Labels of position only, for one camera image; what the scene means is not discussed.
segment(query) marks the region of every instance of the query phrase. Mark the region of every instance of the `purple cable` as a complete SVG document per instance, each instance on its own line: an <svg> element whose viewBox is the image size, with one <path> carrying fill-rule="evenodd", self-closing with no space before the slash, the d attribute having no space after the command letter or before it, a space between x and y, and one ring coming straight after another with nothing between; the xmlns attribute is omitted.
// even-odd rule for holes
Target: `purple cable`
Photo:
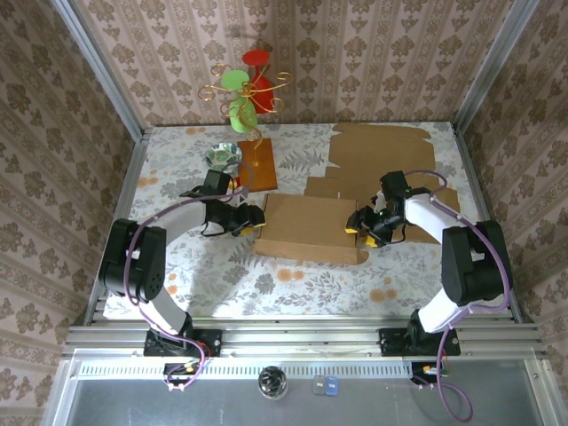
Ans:
<svg viewBox="0 0 568 426"><path fill-rule="evenodd" d="M499 270L499 274L501 276L501 281L503 283L503 301L499 306L487 306L487 305L484 305L484 304L470 304L468 306L467 310L460 312L454 318L454 320L452 320L450 322L450 324L448 324L448 327L446 328L446 330L444 330L444 334L442 335L440 345L438 346L438 356L436 358L436 381L438 382L438 393L440 394L440 398L442 399L442 403L444 404L444 408L456 421L461 422L461 423L469 423L469 422L471 422L471 419L473 419L473 405L471 404L471 401L469 400L466 393L463 390L461 390L460 388L458 388L457 386L454 386L452 384L442 383L441 367L442 367L442 356L443 356L443 353L444 353L444 345L446 343L446 339L447 339L447 337L450 333L450 330L454 327L454 325L457 324L460 320L463 320L465 317L467 317L473 311L489 311L489 312L496 313L496 312L503 311L504 309L506 309L509 306L509 300L510 300L509 277L507 276L507 270L505 268L505 264L503 263L501 257L499 256L499 253L497 252L497 250L495 249L493 244L483 235L483 233L481 231L479 231L475 227L475 225L472 224L468 219L463 217L458 212L450 209L449 207L447 207L445 204L438 201L438 199L434 197L435 193L442 191L443 189L447 188L446 177L444 175L442 175L441 173L438 173L435 170L411 170L411 171L408 171L407 173L405 173L405 176L413 175L414 173L426 173L426 174L437 176L438 178L442 179L444 184L439 186L438 188L436 188L434 191L432 191L430 193L430 203L434 207L439 209L440 211L446 213L448 216L453 217L457 221L465 224L485 244L485 246L489 250L489 253L491 253L491 256L493 257L495 264L497 265L497 269ZM448 405L447 400L446 400L446 396L444 395L443 388L447 388L447 389L451 389L451 390L455 391L456 393L458 393L458 395L460 395L468 403L469 415L467 417L465 417L465 418L459 417L457 414L455 414L450 409L450 406Z"/></svg>
<svg viewBox="0 0 568 426"><path fill-rule="evenodd" d="M159 219L160 217L167 215L172 210L178 209L182 206L185 206L186 204L191 204L192 202L207 201L207 200L221 200L223 198L232 198L232 197L235 197L235 196L241 195L241 194L246 196L247 193L249 193L249 187L250 187L252 181L255 178L255 172L252 170L252 168L247 163L241 162L241 164L244 165L248 169L248 173L250 175L250 179L248 180L248 183L245 186L243 186L241 189L239 189L238 191L235 191L233 193L224 194L224 195L205 195L205 196L197 197L197 198L188 198L187 200L183 200L183 201L178 202L176 204L172 204L171 206L167 207L164 210L159 211L158 213L150 216L147 220L142 222L142 224L138 227L136 232L134 232L134 235L132 235L132 241L130 242L130 245L128 247L128 253L126 255L126 262L124 263L124 275L122 276L122 279L123 279L123 282L124 282L124 294L126 295L128 300L130 301L130 303L134 306L138 306L138 311L139 311L140 315L148 324L150 324L151 327L156 327L158 329L158 331L160 331L160 333L162 333L163 335L166 335L170 339L177 340L179 342L186 342L186 343L192 344L194 347L197 348L197 350L200 353L200 361L199 361L199 367L197 368L197 372L195 372L195 374L193 375L193 377L189 381L185 382L182 385L183 389L185 389L187 386L192 384L195 381L195 379L197 378L197 376L201 374L201 371L203 371L203 367L205 366L205 352L203 351L201 346L197 342L195 342L194 340L187 339L187 338L185 338L181 335L173 335L172 333L164 330L162 327L160 327L160 325L156 324L150 317L148 317L139 308L140 301L135 301L132 298L132 295L130 294L129 279L130 279L130 265L132 263L132 253L134 252L134 250L136 248L136 243L137 243L138 238L139 238L140 234L142 233L142 231L148 225L150 225L152 222Z"/></svg>

